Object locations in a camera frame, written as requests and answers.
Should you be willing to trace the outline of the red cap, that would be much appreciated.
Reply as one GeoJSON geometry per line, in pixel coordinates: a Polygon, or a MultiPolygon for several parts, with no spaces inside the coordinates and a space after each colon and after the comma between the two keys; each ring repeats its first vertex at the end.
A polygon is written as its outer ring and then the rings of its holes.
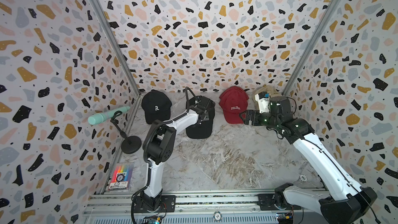
{"type": "Polygon", "coordinates": [[[220,96],[219,105],[229,124],[243,124],[239,114],[247,110],[248,95],[240,87],[233,86],[225,90],[220,96]]]}

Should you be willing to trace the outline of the mint green microphone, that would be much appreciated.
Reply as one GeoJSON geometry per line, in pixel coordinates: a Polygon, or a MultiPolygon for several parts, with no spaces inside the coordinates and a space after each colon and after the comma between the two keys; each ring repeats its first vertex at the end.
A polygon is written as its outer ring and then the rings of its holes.
{"type": "Polygon", "coordinates": [[[131,109],[130,106],[123,106],[111,111],[103,112],[103,113],[96,113],[88,118],[88,123],[90,125],[97,125],[107,121],[108,119],[116,118],[123,113],[128,112],[131,109]]]}

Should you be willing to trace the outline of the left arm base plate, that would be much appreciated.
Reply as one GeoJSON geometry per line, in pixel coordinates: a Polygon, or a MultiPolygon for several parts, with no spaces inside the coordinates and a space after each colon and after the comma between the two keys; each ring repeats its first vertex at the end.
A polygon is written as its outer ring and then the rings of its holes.
{"type": "Polygon", "coordinates": [[[134,213],[158,213],[168,212],[172,213],[175,211],[176,196],[163,196],[159,195],[155,198],[149,197],[142,193],[134,198],[132,204],[132,210],[134,213]]]}

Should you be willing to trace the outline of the beige cap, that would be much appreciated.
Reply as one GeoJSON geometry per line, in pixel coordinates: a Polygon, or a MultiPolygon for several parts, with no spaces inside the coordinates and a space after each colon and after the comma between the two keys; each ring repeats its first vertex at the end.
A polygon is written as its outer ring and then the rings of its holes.
{"type": "Polygon", "coordinates": [[[257,94],[259,94],[260,92],[266,92],[266,93],[268,93],[270,98],[272,98],[272,97],[277,97],[277,96],[282,96],[282,94],[281,94],[280,92],[278,92],[278,91],[274,88],[274,86],[272,86],[272,85],[264,85],[264,86],[262,86],[262,87],[256,89],[256,90],[252,93],[252,100],[253,100],[253,102],[254,102],[254,104],[255,104],[255,106],[256,106],[257,108],[258,108],[258,104],[257,104],[257,101],[256,101],[256,99],[255,99],[255,96],[256,96],[257,94]]]}

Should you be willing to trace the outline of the colourful box by left wall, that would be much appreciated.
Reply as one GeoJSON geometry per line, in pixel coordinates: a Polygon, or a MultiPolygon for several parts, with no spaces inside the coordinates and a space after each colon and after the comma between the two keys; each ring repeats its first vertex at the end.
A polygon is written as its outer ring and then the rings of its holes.
{"type": "Polygon", "coordinates": [[[118,163],[108,184],[108,190],[127,190],[130,186],[131,176],[133,172],[133,163],[118,163]]]}

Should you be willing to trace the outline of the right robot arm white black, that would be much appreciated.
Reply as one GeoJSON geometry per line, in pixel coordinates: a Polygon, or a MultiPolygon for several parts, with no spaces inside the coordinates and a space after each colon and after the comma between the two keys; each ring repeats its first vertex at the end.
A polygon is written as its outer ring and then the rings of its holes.
{"type": "Polygon", "coordinates": [[[300,206],[322,215],[330,224],[351,224],[372,209],[377,199],[371,187],[362,187],[322,144],[312,126],[302,118],[294,118],[290,98],[257,96],[258,110],[239,114],[245,125],[274,130],[293,145],[311,164],[326,186],[314,191],[285,183],[274,191],[276,208],[300,206]]]}

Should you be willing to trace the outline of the black cap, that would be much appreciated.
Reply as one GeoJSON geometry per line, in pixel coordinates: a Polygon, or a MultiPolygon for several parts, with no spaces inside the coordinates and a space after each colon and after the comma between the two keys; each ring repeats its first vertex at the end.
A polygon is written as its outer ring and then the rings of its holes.
{"type": "Polygon", "coordinates": [[[197,96],[197,99],[200,100],[201,106],[205,106],[207,104],[207,113],[208,119],[205,119],[200,124],[191,125],[186,128],[186,134],[191,139],[207,139],[211,136],[213,121],[215,117],[215,103],[213,100],[209,99],[205,96],[197,96]]]}
{"type": "Polygon", "coordinates": [[[142,109],[145,112],[147,124],[152,124],[155,120],[169,120],[171,117],[171,108],[172,102],[161,91],[152,90],[145,94],[142,99],[142,109]]]}
{"type": "Polygon", "coordinates": [[[215,107],[215,103],[210,98],[199,95],[199,96],[192,97],[191,99],[189,99],[188,106],[189,106],[189,108],[194,106],[194,107],[202,107],[202,108],[210,110],[215,107]]]}

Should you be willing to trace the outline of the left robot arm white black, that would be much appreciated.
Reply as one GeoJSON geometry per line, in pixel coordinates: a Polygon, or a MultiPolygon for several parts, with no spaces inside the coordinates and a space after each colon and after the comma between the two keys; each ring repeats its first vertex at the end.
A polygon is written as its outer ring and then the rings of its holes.
{"type": "Polygon", "coordinates": [[[156,120],[151,125],[143,145],[146,183],[134,195],[149,211],[154,212],[161,205],[164,164],[173,153],[176,136],[190,126],[212,123],[214,108],[212,100],[201,96],[179,116],[166,121],[156,120]]]}

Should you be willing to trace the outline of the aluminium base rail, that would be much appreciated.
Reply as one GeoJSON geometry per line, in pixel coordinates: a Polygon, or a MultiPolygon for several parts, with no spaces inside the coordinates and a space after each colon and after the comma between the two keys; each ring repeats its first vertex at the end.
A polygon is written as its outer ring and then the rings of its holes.
{"type": "Polygon", "coordinates": [[[83,212],[82,224],[325,224],[320,214],[301,210],[262,211],[258,194],[272,189],[171,191],[176,196],[172,213],[134,213],[131,194],[93,195],[83,212]]]}

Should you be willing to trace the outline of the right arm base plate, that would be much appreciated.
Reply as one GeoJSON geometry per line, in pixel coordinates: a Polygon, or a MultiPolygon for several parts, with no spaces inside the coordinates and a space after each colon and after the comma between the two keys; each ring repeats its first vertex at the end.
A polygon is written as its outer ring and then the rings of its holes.
{"type": "Polygon", "coordinates": [[[275,193],[258,194],[257,204],[262,211],[291,211],[292,209],[296,211],[302,209],[300,206],[288,204],[283,195],[275,193]]]}

